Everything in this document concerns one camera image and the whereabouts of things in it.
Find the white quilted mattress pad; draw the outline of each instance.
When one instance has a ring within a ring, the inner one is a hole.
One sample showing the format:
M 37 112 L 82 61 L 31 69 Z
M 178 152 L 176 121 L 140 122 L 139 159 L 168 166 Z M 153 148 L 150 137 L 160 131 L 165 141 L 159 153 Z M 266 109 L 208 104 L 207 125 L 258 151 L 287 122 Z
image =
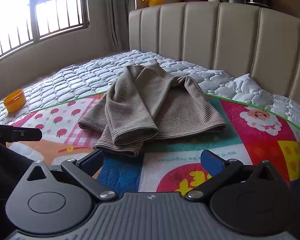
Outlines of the white quilted mattress pad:
M 194 78 L 204 93 L 264 108 L 300 127 L 300 105 L 289 98 L 272 95 L 263 90 L 249 74 L 234 78 L 223 70 L 209 70 L 190 62 L 138 50 L 61 69 L 25 88 L 27 102 L 22 109 L 13 114 L 8 114 L 3 101 L 0 101 L 0 124 L 8 124 L 39 108 L 106 92 L 119 78 L 125 66 L 149 65 L 154 59 L 173 76 L 189 75 Z

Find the gray ribbed surface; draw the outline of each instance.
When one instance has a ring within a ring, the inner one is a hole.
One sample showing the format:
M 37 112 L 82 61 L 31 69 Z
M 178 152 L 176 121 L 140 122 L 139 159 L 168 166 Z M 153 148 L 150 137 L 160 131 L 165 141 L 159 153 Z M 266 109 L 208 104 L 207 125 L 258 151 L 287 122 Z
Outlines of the gray ribbed surface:
M 19 233 L 11 240 L 31 240 Z M 79 229 L 49 240 L 292 240 L 284 232 L 269 237 L 249 237 L 227 230 L 215 221 L 206 206 L 191 203 L 179 193 L 125 193 L 113 203 L 101 204 Z

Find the gray curtain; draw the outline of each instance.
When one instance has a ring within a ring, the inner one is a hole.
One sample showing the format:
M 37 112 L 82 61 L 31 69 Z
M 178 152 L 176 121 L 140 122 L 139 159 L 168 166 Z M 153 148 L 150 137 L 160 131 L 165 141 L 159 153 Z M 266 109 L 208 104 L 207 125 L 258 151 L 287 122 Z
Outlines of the gray curtain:
M 114 51 L 129 50 L 129 0 L 106 0 Z

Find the quilted bedspread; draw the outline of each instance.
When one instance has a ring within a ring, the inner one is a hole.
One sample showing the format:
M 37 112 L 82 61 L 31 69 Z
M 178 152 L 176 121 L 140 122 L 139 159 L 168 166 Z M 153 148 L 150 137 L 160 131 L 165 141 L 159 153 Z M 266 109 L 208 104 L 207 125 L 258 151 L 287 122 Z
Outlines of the quilted bedspread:
M 222 70 L 208 70 L 186 61 L 138 50 L 95 59 L 80 66 L 66 67 L 53 76 L 25 88 L 27 103 L 14 114 L 8 115 L 3 102 L 0 101 L 0 124 L 7 124 L 39 108 L 105 92 L 118 79 L 126 65 L 148 65 L 154 59 L 172 75 L 193 77 L 207 94 L 264 108 L 300 127 L 300 105 L 289 98 L 269 94 L 259 87 L 249 74 L 234 78 Z
M 47 165 L 68 158 L 80 159 L 93 151 L 100 133 L 80 129 L 77 122 L 102 94 L 72 100 L 34 111 L 12 124 L 41 129 L 39 142 L 15 142 L 9 148 Z M 202 168 L 200 155 L 209 149 L 224 159 L 244 164 L 270 160 L 288 185 L 300 175 L 300 128 L 267 111 L 208 97 L 228 127 L 220 133 L 146 143 L 137 158 L 106 155 L 94 175 L 119 194 L 123 191 L 179 191 L 182 195 L 211 176 Z

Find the bed headboard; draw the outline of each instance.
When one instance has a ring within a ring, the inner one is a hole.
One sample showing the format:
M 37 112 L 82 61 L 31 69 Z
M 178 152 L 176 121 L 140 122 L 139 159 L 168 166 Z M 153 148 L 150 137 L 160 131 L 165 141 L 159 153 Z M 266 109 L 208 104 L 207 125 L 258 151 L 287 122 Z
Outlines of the bed headboard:
M 189 2 L 130 12 L 130 49 L 238 77 L 300 104 L 300 19 L 251 5 Z

